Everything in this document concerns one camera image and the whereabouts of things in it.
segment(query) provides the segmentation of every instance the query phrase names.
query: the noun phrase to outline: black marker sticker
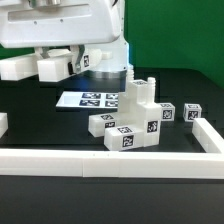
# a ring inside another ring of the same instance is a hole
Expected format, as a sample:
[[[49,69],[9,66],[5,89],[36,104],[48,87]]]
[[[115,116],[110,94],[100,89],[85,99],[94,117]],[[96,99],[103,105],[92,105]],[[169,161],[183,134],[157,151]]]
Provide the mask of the black marker sticker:
[[[194,120],[198,117],[198,111],[188,111],[188,120]]]
[[[100,93],[83,93],[82,98],[84,98],[84,99],[100,99],[101,94]]]
[[[134,135],[123,137],[123,147],[130,147],[134,145]]]
[[[118,99],[118,94],[108,93],[108,94],[106,94],[106,99],[107,100],[117,100]]]
[[[115,127],[115,122],[108,122],[108,123],[105,123],[105,128],[113,128]]]
[[[190,105],[188,105],[188,107],[191,108],[191,109],[197,109],[198,108],[198,106],[194,105],[194,104],[190,104]]]
[[[117,107],[118,106],[118,101],[106,101],[105,102],[105,107]]]
[[[103,120],[112,120],[114,119],[110,114],[105,114],[101,116],[103,118]]]
[[[145,81],[134,81],[133,83],[134,83],[135,85],[138,85],[138,86],[146,85],[146,84],[147,84],[147,82],[145,82]]]
[[[117,128],[118,131],[120,131],[122,134],[130,133],[132,130],[128,127],[122,127],[122,128]]]
[[[171,105],[168,103],[161,103],[160,105],[161,105],[161,107],[171,107]]]
[[[171,119],[172,118],[172,110],[164,110],[163,111],[163,119]]]
[[[89,66],[89,55],[84,56],[84,66],[88,67]]]
[[[81,100],[80,103],[79,103],[79,106],[84,106],[84,107],[89,107],[89,106],[99,107],[100,106],[100,101],[99,100]]]
[[[148,127],[147,127],[148,133],[157,132],[157,130],[158,130],[158,121],[148,122]]]

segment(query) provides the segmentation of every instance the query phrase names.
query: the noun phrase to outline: green wall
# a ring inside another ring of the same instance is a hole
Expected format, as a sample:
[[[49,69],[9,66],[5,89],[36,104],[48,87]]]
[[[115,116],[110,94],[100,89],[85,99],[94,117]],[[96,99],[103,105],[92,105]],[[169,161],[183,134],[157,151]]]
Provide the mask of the green wall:
[[[134,66],[196,69],[224,87],[223,0],[126,0],[125,37]]]

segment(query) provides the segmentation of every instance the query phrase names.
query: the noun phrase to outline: printed marker sheet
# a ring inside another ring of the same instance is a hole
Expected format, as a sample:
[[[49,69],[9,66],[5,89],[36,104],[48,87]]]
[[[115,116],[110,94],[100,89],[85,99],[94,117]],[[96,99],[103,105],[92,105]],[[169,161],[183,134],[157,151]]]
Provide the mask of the printed marker sheet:
[[[63,92],[56,107],[117,108],[118,93]]]

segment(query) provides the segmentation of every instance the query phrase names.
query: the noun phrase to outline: black table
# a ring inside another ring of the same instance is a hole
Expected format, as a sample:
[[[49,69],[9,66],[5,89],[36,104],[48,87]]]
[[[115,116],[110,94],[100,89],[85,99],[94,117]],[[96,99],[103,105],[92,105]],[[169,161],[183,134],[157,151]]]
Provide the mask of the black table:
[[[160,145],[132,151],[204,150],[183,120],[184,103],[198,103],[224,136],[224,91],[193,70],[136,70],[136,79],[156,77],[156,102],[176,106],[175,122],[163,122]],[[56,109],[63,91],[118,92],[124,79],[75,76],[59,83],[38,77],[0,82],[0,111],[9,130],[1,148],[107,150],[88,133],[88,116],[105,109]],[[223,180],[118,179],[0,176],[0,223],[223,223]]]

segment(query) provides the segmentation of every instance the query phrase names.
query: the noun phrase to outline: cube with marker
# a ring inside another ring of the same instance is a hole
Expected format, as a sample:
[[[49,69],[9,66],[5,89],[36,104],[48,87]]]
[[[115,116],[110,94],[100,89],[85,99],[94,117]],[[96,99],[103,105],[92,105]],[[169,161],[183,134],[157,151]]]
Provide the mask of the cube with marker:
[[[117,113],[89,116],[89,132],[94,137],[104,136],[105,129],[115,127],[117,120]]]
[[[161,120],[174,121],[175,106],[172,103],[158,103],[162,107]]]
[[[184,120],[186,122],[193,122],[195,118],[201,117],[202,108],[199,104],[184,104]]]
[[[143,130],[135,125],[118,126],[105,130],[104,145],[110,151],[123,151],[143,146]]]

